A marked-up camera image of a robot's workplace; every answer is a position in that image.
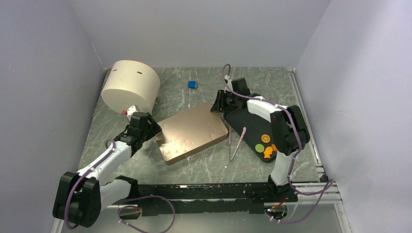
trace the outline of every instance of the gray marble table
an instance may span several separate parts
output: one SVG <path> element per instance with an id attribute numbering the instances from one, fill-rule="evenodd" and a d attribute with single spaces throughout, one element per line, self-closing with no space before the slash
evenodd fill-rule
<path id="1" fill-rule="evenodd" d="M 224 88 L 220 67 L 155 68 L 155 71 L 161 81 L 153 109 L 153 117 L 156 121 L 171 117 L 205 101 L 213 103 L 217 90 Z M 285 68 L 234 67 L 231 77 L 244 77 L 252 92 L 259 93 L 279 104 L 288 106 L 297 104 L 296 93 Z M 197 89 L 188 88 L 190 80 L 198 82 Z M 105 150 L 103 142 L 114 138 L 124 130 L 125 126 L 124 117 L 112 111 L 100 97 L 93 114 L 79 168 L 85 167 L 103 153 Z M 233 141 L 238 142 L 238 140 L 239 136 L 234 133 Z M 145 142 L 130 160 L 121 165 L 112 178 L 124 175 L 137 179 L 140 184 L 267 181 L 274 163 L 262 162 L 246 143 L 241 143 L 235 160 L 229 162 L 228 146 L 228 141 L 225 140 L 188 159 L 168 166 L 153 138 Z M 309 146 L 298 157 L 293 181 L 319 181 Z"/>

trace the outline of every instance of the green round toy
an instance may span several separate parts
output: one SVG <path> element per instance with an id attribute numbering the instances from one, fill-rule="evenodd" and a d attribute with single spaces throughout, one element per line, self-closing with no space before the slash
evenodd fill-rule
<path id="1" fill-rule="evenodd" d="M 255 150 L 257 153 L 262 153 L 265 151 L 265 147 L 262 144 L 256 144 Z"/>

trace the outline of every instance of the brown box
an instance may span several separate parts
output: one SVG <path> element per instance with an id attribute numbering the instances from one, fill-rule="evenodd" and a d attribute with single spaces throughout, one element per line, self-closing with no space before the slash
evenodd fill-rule
<path id="1" fill-rule="evenodd" d="M 226 139 L 227 128 L 217 114 L 210 112 L 211 107 L 210 102 L 205 102 L 158 122 L 162 132 L 155 138 L 167 165 Z"/>

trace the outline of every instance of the white cylinder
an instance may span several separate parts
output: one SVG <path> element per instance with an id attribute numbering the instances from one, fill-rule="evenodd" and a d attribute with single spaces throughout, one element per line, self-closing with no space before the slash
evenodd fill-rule
<path id="1" fill-rule="evenodd" d="M 137 61 L 118 61 L 103 87 L 102 99 L 118 113 L 133 104 L 139 112 L 152 113 L 159 87 L 159 76 L 150 66 Z"/>

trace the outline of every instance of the small blue object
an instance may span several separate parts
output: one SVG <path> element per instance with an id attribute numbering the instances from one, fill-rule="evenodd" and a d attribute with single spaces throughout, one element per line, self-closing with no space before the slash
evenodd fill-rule
<path id="1" fill-rule="evenodd" d="M 195 89 L 197 87 L 197 82 L 196 81 L 189 81 L 188 87 L 191 89 Z"/>

